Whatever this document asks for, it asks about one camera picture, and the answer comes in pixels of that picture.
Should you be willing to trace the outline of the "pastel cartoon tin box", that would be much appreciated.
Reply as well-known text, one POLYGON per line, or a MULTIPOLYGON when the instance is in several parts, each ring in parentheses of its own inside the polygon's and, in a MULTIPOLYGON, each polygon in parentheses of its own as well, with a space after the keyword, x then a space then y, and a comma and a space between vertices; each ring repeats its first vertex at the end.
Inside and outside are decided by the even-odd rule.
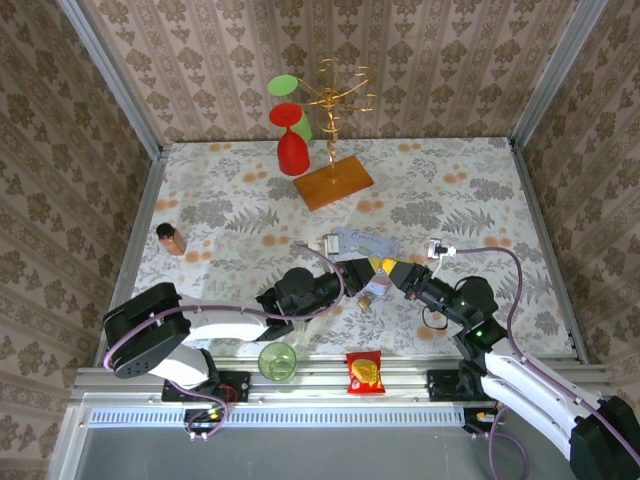
MULTIPOLYGON (((400 245, 392 240, 375 233, 354 230, 347 227, 337 227, 335 233, 340 236, 340 254, 331 260, 343 270, 346 284, 346 295, 351 297, 351 279, 348 271, 348 261, 359 258, 379 257, 395 258, 400 253, 400 245)), ((374 296, 385 295, 391 287, 391 280, 385 272, 374 276, 363 292, 374 296)))

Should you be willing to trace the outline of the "green transparent plastic cup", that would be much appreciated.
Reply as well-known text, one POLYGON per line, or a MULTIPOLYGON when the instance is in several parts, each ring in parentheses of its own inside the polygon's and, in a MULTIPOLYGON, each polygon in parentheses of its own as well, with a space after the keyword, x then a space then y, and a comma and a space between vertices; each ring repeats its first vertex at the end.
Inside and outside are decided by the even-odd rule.
POLYGON ((258 357, 261 375, 274 382, 290 381, 297 368, 294 349, 284 342, 274 342, 265 346, 258 357))

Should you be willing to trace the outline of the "red snack packet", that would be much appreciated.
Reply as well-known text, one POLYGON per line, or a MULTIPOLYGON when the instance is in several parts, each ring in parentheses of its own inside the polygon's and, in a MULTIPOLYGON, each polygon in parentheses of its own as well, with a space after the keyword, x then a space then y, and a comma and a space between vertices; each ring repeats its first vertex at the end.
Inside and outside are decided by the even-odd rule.
POLYGON ((349 370, 347 392, 354 395, 384 394, 381 352, 352 352, 346 355, 349 370))

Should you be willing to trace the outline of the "red wine glass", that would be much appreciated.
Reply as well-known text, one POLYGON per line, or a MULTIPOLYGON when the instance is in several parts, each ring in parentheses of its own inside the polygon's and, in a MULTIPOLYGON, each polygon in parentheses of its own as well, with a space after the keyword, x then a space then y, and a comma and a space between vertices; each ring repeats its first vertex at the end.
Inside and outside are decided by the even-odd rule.
POLYGON ((278 141, 277 158, 280 171, 291 177, 303 175, 311 165, 306 141, 293 131, 302 116, 301 107, 290 102, 276 105, 269 114, 275 126, 285 129, 278 141))

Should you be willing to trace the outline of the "brown bottle with black cap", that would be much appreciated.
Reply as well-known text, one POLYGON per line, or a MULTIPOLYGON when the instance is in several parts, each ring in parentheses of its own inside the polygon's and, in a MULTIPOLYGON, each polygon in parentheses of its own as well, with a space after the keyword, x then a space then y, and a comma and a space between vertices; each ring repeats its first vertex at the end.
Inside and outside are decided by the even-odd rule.
POLYGON ((170 223, 161 223, 156 227, 156 234, 159 242, 165 250, 171 254, 180 256, 186 251, 186 241, 183 236, 170 223))

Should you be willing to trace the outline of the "green wine glass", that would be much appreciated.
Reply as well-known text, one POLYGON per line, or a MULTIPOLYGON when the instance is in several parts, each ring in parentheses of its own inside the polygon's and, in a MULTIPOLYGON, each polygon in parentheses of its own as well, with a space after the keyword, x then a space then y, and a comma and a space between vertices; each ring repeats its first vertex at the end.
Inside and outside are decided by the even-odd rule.
MULTIPOLYGON (((271 78, 267 84, 267 90, 279 103, 293 103, 292 95, 298 86, 297 77, 283 74, 271 78)), ((302 112, 300 120, 291 127, 291 130, 303 138, 306 143, 309 143, 312 138, 312 130, 305 112, 302 112)))

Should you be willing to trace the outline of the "aluminium front mounting rail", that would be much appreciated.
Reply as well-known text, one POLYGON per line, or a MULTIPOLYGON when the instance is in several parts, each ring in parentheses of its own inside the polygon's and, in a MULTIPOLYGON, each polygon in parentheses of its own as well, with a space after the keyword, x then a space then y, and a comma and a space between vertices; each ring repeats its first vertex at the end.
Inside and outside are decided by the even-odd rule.
MULTIPOLYGON (((418 406, 429 402, 427 372, 453 370, 458 367, 458 361, 454 358, 384 356, 382 378, 386 393, 378 396, 347 394, 346 360, 337 355, 313 355, 299 360, 293 379, 285 383, 263 377, 257 360, 252 357, 220 358, 216 365, 221 370, 251 374, 248 401, 251 406, 418 406)), ((156 406, 160 403, 162 390, 163 380, 150 374, 119 379, 102 368, 83 368, 77 373, 71 399, 94 406, 156 406)))

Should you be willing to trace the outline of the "aluminium table side rail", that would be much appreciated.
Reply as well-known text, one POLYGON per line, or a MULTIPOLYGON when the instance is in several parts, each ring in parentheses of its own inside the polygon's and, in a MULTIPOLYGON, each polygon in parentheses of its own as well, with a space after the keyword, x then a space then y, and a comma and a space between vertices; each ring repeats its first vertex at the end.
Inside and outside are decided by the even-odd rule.
POLYGON ((571 338, 576 358, 583 364, 591 364, 586 344, 582 338, 581 330, 575 316, 567 288, 564 283, 561 269, 552 245, 551 237, 549 235, 523 154, 514 140, 508 138, 508 143, 513 155, 515 168, 519 175, 521 187, 524 192, 524 196, 526 198, 528 208, 532 217, 532 222, 537 232, 541 251, 546 262, 554 292, 556 294, 558 306, 560 308, 560 312, 563 315, 563 320, 568 330, 568 335, 571 338))
POLYGON ((164 146, 151 163, 108 312, 129 300, 132 296, 170 153, 171 147, 164 146))

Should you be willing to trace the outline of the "aluminium frame corner post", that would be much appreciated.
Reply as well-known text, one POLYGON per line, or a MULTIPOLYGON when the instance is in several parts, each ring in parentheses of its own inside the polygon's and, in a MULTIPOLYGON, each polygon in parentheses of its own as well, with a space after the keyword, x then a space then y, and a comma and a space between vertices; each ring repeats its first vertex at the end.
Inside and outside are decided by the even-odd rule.
POLYGON ((147 154, 153 161, 157 161, 161 157, 163 146, 147 120, 141 104, 136 100, 104 36, 100 33, 97 23, 92 19, 84 0, 58 0, 58 3, 147 154))
POLYGON ((513 145, 520 150, 527 145, 550 107, 607 1, 579 0, 511 135, 513 145))

